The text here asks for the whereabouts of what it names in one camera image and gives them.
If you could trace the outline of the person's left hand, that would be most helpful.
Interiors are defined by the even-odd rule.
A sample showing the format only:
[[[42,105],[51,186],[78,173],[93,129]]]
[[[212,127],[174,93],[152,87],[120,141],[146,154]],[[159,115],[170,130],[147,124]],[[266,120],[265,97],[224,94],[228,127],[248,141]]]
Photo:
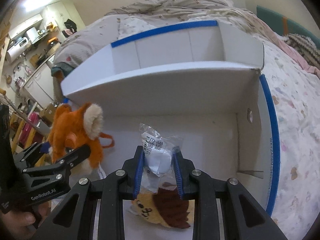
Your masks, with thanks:
[[[30,212],[1,212],[1,239],[31,239],[34,230],[29,229],[36,222]]]

